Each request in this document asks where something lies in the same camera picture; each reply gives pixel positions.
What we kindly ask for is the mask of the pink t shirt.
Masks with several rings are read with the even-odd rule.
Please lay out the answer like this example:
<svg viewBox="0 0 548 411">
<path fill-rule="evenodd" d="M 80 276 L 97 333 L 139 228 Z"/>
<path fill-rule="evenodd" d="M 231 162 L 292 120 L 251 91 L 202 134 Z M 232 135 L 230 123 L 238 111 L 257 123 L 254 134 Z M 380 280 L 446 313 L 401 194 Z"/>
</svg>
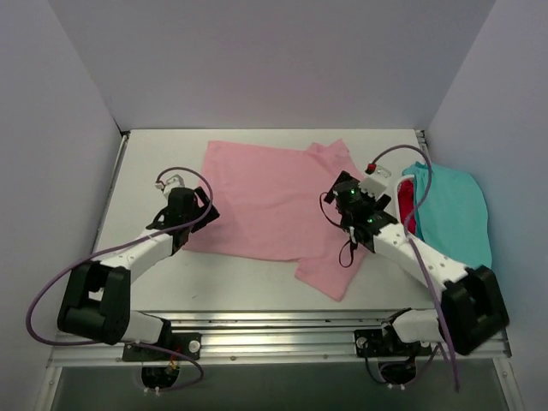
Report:
<svg viewBox="0 0 548 411">
<path fill-rule="evenodd" d="M 337 215 L 319 200 L 341 171 L 356 169 L 343 140 L 306 150 L 209 142 L 202 175 L 220 217 L 190 236 L 185 249 L 269 261 L 294 261 L 295 277 L 341 301 L 366 255 L 340 265 L 347 235 L 329 223 Z"/>
</svg>

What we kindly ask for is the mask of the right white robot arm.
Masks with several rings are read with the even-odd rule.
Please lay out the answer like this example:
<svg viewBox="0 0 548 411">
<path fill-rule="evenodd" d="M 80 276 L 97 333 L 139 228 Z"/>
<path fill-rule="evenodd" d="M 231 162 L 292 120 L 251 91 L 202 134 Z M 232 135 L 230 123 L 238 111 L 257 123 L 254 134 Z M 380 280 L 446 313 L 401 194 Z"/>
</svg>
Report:
<svg viewBox="0 0 548 411">
<path fill-rule="evenodd" d="M 461 355 L 472 353 L 509 325 L 509 314 L 494 272 L 469 267 L 406 232 L 385 211 L 383 176 L 360 181 L 342 171 L 323 201 L 335 204 L 337 227 L 348 234 L 350 250 L 363 247 L 396 263 L 431 293 L 434 308 L 407 308 L 389 317 L 380 332 L 385 350 L 397 354 L 413 343 L 446 343 Z"/>
</svg>

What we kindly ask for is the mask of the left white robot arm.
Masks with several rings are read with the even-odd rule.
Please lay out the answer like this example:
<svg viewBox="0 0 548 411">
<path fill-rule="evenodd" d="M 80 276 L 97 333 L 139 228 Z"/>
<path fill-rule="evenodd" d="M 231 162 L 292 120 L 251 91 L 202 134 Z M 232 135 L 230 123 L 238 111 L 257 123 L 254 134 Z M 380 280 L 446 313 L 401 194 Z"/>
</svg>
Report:
<svg viewBox="0 0 548 411">
<path fill-rule="evenodd" d="M 172 350 L 170 322 L 130 308 L 132 283 L 177 253 L 188 237 L 219 217 L 203 188 L 172 188 L 142 242 L 71 270 L 57 317 L 60 331 L 98 343 L 142 343 L 153 359 Z"/>
</svg>

